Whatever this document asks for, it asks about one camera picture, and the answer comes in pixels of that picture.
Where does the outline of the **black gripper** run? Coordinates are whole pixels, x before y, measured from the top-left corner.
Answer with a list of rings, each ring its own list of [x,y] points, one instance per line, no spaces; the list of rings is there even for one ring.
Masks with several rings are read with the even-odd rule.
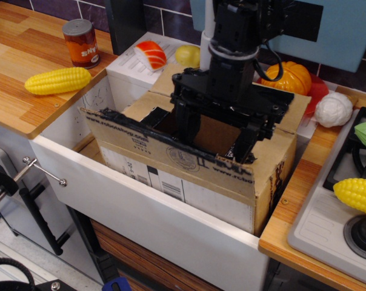
[[[187,68],[172,76],[179,139],[192,144],[201,116],[242,127],[234,144],[234,159],[245,163],[258,141],[271,139],[285,115],[285,93],[253,84],[258,73],[266,78],[256,59],[259,49],[231,51],[211,45],[210,68]]]

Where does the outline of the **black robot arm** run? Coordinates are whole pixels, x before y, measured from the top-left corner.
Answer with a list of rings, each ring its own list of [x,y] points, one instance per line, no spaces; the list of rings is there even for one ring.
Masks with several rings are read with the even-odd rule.
[[[171,102],[179,139],[191,144],[202,116],[238,128],[232,145],[236,162],[252,162],[258,141],[270,139],[294,95],[253,84],[254,75],[267,80],[258,63],[262,45],[283,33],[281,1],[214,1],[215,29],[206,71],[188,68],[173,75]]]

